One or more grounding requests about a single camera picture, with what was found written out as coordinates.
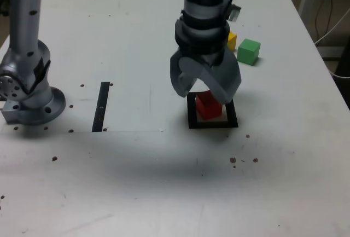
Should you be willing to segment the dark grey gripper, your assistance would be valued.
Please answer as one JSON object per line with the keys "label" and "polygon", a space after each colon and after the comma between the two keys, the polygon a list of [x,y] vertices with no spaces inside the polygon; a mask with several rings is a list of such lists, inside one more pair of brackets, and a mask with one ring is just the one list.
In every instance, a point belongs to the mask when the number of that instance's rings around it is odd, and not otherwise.
{"label": "dark grey gripper", "polygon": [[188,50],[188,57],[182,57],[182,52],[177,51],[170,58],[171,83],[180,97],[186,97],[196,79],[200,79],[219,103],[232,100],[241,83],[241,74],[237,59],[228,47],[210,54]]}

